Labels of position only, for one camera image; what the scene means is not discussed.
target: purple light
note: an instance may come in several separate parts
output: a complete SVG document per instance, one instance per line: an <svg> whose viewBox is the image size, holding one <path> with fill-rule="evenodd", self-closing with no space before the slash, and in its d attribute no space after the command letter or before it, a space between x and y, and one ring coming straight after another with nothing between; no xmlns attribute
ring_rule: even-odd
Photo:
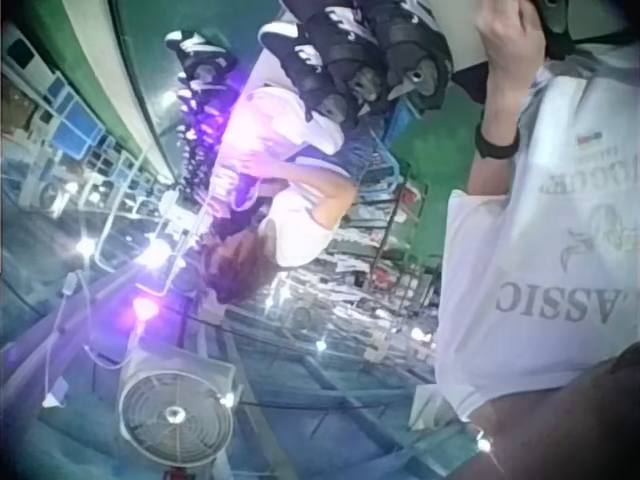
<svg viewBox="0 0 640 480"><path fill-rule="evenodd" d="M138 297L133 301L133 310L138 316L138 320L146 322L158 315L160 309L158 304L147 297Z"/></svg>

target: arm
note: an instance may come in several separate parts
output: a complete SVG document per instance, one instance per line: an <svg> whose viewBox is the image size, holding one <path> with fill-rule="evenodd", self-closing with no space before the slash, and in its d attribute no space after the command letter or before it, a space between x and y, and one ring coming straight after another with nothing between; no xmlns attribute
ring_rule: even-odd
<svg viewBox="0 0 640 480"><path fill-rule="evenodd" d="M516 138L520 100L501 93L487 95L482 135L494 145L510 145ZM467 184L469 195L506 195L511 181L511 160L481 158L475 153Z"/></svg>
<svg viewBox="0 0 640 480"><path fill-rule="evenodd" d="M322 227L332 230L351 208L358 195L353 180L333 170L307 165L296 165L268 159L244 159L238 163L242 173L261 178L279 178L290 183L302 183L317 190L322 199L311 215Z"/></svg>
<svg viewBox="0 0 640 480"><path fill-rule="evenodd" d="M482 135L499 146L516 137L520 105L544 61L545 38L531 0L483 0L476 28L489 59L487 103ZM469 195L505 195L512 162L476 155Z"/></svg>
<svg viewBox="0 0 640 480"><path fill-rule="evenodd" d="M321 226L332 230L351 208L358 195L358 187L353 180L326 168L285 163L282 177L293 183L303 183L318 190L322 199L316 204L311 215Z"/></svg>

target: white fan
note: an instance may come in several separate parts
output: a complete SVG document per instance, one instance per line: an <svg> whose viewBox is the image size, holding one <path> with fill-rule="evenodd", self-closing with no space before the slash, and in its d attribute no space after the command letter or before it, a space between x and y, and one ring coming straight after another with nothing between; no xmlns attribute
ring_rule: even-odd
<svg viewBox="0 0 640 480"><path fill-rule="evenodd" d="M213 461L233 433L235 367L144 337L130 355L121 378L122 435L164 465Z"/></svg>

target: cable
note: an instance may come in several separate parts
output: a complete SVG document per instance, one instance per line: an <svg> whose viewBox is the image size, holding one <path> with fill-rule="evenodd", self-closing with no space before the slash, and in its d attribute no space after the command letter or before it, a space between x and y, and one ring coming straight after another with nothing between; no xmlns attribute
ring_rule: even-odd
<svg viewBox="0 0 640 480"><path fill-rule="evenodd" d="M392 402L380 403L378 405L352 405L341 407L328 407L328 406L303 406L303 405L278 405L277 403L260 403L260 402L247 402L239 401L238 405L245 407L259 407L259 408L271 408L274 410L300 410L300 411L326 411L332 412L348 412L352 410L371 410L374 408L388 407L394 403L399 403L403 400L394 400Z"/></svg>
<svg viewBox="0 0 640 480"><path fill-rule="evenodd" d="M70 272L67 274L67 277L64 280L64 286L62 287L62 300L60 301L60 305L58 305L58 313L56 313L56 318L53 322L53 328L51 333L45 340L47 342L47 353L45 355L44 360L44 398L47 398L49 395L49 365L51 363L51 351L53 350L53 345L56 340L60 336L59 328L60 321L62 319L62 312L64 311L64 307L67 304L67 298L69 295L73 294L73 291L76 289L76 285L78 284L78 276L74 272Z"/></svg>
<svg viewBox="0 0 640 480"><path fill-rule="evenodd" d="M162 308L164 308L165 310L169 310L170 312L182 315L182 312L180 312L180 311L178 311L178 310L176 310L174 308L167 307L167 306L164 306ZM265 340L263 338L255 337L255 336L250 335L248 333L240 333L240 332L238 332L236 330L224 328L221 325L214 325L214 324L212 324L210 322L202 320L201 318L198 318L198 317L196 317L194 315L191 315L191 314L187 314L187 318L189 318L190 320L193 320L196 323L200 323L200 324L205 325L207 327L211 327L211 328L213 328L215 330L219 330L220 332L230 333L230 334L235 335L236 337L240 337L240 338L247 338L249 340L253 340L254 342L261 343L261 344L264 344L264 345L269 345L269 346L277 348L279 350L289 350L291 352L295 352L295 353L299 353L299 354L308 354L309 353L306 350L304 350L302 348L299 348L299 347L290 347L290 346L287 346L287 345L281 345L281 344L276 343L276 342L272 342L272 341L269 341L269 340ZM338 353L338 352L324 352L324 353L328 354L328 355L333 355L333 354ZM350 359L350 358L342 358L342 357L337 357L334 360L344 361L345 363L358 363L358 364L362 363L360 360Z"/></svg>
<svg viewBox="0 0 640 480"><path fill-rule="evenodd" d="M103 362L98 355L96 355L94 353L94 351L91 349L90 343L91 343L91 336L93 333L93 315L91 312L91 294L89 293L89 287L87 286L87 282L85 281L82 272L80 272L79 270L76 272L76 275L78 276L78 278L80 279L80 285L82 286L82 292L84 293L84 298L85 298L85 305L87 308L87 330L88 330L88 340L87 343L85 343L84 345L84 351L87 352L87 355L89 355L89 358L91 358L91 360L93 360L95 362L96 365L98 365L101 368L104 368L105 370L119 370L122 367L124 367L127 363L129 363L129 361L131 360L131 355L127 355L125 357L125 359L120 362L120 363L116 363L114 365L110 365L108 363Z"/></svg>

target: shoe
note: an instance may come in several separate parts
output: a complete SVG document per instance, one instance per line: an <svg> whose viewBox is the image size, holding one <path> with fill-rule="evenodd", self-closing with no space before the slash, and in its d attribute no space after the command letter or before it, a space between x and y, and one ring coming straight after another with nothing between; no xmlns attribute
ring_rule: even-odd
<svg viewBox="0 0 640 480"><path fill-rule="evenodd" d="M273 22L263 26L258 40L279 61L285 74L298 90L307 110L321 115L350 130L358 122L358 104L350 92L340 92L322 65L320 54L299 25Z"/></svg>
<svg viewBox="0 0 640 480"><path fill-rule="evenodd" d="M188 88L178 90L177 97L182 102L180 110L185 114L206 113L225 115L231 111L240 94L235 88L223 85L220 88L207 88L192 91Z"/></svg>
<svg viewBox="0 0 640 480"><path fill-rule="evenodd" d="M302 24L341 92L375 105L386 102L386 66L353 0L282 0Z"/></svg>
<svg viewBox="0 0 640 480"><path fill-rule="evenodd" d="M212 81L229 74L238 64L238 60L228 50L213 45L201 35L176 30L167 34L164 43L175 52L182 64L185 79L196 78Z"/></svg>
<svg viewBox="0 0 640 480"><path fill-rule="evenodd" d="M429 0L361 0L362 14L375 33L389 66L389 83L409 80L439 108L453 71L447 40Z"/></svg>

